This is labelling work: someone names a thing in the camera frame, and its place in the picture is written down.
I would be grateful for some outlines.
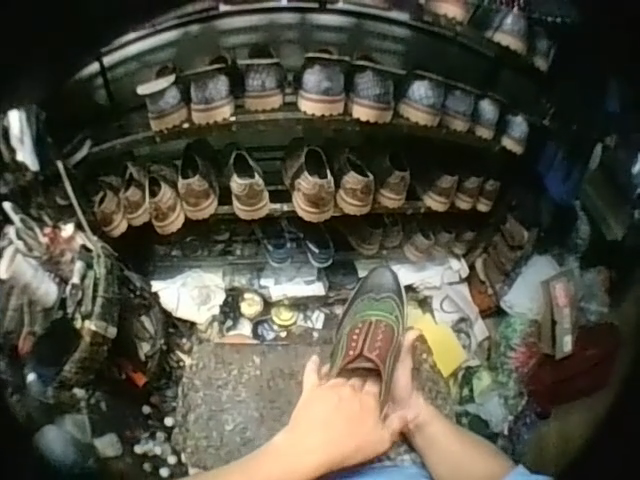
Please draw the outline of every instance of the human hand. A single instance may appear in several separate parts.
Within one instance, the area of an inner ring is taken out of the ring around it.
[[[385,453],[404,428],[404,415],[381,417],[380,384],[373,379],[324,382],[320,361],[305,367],[302,395],[281,432],[296,456],[315,457],[314,475],[357,465]]]

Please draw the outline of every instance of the tan rubber sole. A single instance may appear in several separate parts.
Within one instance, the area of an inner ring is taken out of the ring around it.
[[[509,50],[513,50],[520,55],[526,55],[527,53],[527,44],[522,39],[514,37],[511,34],[504,32],[494,32],[489,36],[489,38],[498,45],[502,45]]]
[[[373,206],[373,198],[369,203],[357,203],[347,197],[342,190],[338,190],[336,194],[336,203],[340,210],[347,215],[365,215],[371,211]]]
[[[182,225],[184,225],[185,218],[184,210],[182,210],[182,205],[180,205],[176,208],[176,211],[169,220],[159,223],[154,222],[152,218],[151,223],[153,224],[153,228],[155,228],[156,232],[160,235],[171,235],[172,233],[180,230]]]
[[[407,100],[398,104],[398,113],[401,117],[423,127],[437,127],[441,117],[440,112],[419,107]]]
[[[284,105],[282,92],[274,92],[259,96],[245,96],[244,107],[252,112],[266,112],[277,110]]]
[[[391,195],[384,190],[378,190],[375,197],[376,203],[386,208],[400,208],[404,205],[406,199],[406,195],[398,197],[396,195]]]
[[[298,216],[307,222],[320,223],[329,220],[333,216],[333,205],[331,205],[331,208],[327,208],[326,210],[309,208],[304,204],[304,202],[299,200],[296,192],[293,192],[291,195],[291,201]]]
[[[449,2],[437,2],[427,0],[427,8],[441,17],[450,18],[460,23],[467,23],[469,11]]]
[[[218,208],[218,198],[212,195],[207,203],[201,205],[198,208],[188,207],[185,203],[182,204],[184,214],[190,220],[206,220],[213,215]]]
[[[233,98],[224,100],[221,105],[209,107],[191,105],[191,120],[196,125],[211,125],[221,123],[230,119],[236,111],[236,104]]]
[[[236,212],[238,218],[242,220],[258,220],[259,218],[266,217],[271,210],[271,201],[269,200],[269,194],[266,194],[262,200],[262,203],[254,207],[245,207],[241,203],[232,199],[233,211]]]
[[[494,137],[494,135],[496,134],[496,131],[495,131],[495,129],[492,130],[490,128],[483,127],[481,125],[474,125],[473,134],[476,137],[480,137],[480,138],[483,138],[485,140],[491,140]]]
[[[381,107],[363,100],[352,100],[348,108],[351,116],[361,122],[389,123],[393,118],[393,108]]]
[[[344,113],[345,97],[323,97],[298,92],[298,108],[301,112],[314,117],[331,117]]]
[[[524,146],[521,143],[518,143],[505,135],[500,139],[500,145],[516,155],[522,155],[524,153]]]
[[[453,115],[444,114],[442,116],[442,125],[456,132],[467,132],[471,127],[471,120],[454,117]]]
[[[149,125],[154,132],[165,132],[172,128],[179,127],[188,121],[189,109],[186,106],[168,115],[162,115],[160,117],[149,116]]]

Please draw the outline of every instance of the cloth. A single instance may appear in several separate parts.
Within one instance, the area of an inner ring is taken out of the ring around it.
[[[431,475],[424,468],[416,465],[380,466],[375,464],[347,470],[327,478],[331,480],[432,480]],[[519,465],[504,480],[543,480],[550,478],[531,473],[522,465]]]

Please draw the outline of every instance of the shoebox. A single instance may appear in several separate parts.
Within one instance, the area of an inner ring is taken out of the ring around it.
[[[557,360],[571,355],[577,331],[575,273],[563,270],[540,283],[544,310],[540,319],[540,347]]]

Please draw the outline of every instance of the loafer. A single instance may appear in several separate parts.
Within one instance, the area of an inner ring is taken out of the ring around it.
[[[380,379],[380,406],[389,400],[402,338],[407,299],[395,272],[381,266],[358,284],[338,322],[329,375]]]

